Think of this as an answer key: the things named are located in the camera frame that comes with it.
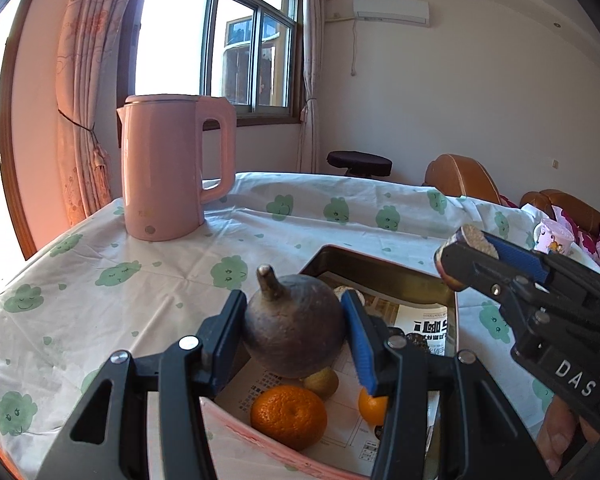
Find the person's right hand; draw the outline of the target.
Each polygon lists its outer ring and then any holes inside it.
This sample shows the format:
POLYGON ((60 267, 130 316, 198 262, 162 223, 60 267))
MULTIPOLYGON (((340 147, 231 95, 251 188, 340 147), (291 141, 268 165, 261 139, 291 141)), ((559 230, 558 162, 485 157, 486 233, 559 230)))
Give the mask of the person's right hand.
POLYGON ((596 444, 600 440, 599 432, 582 417, 574 414, 559 396, 554 396, 536 438, 536 445, 552 476, 557 474, 562 466, 562 458, 578 428, 582 430, 589 444, 596 444))

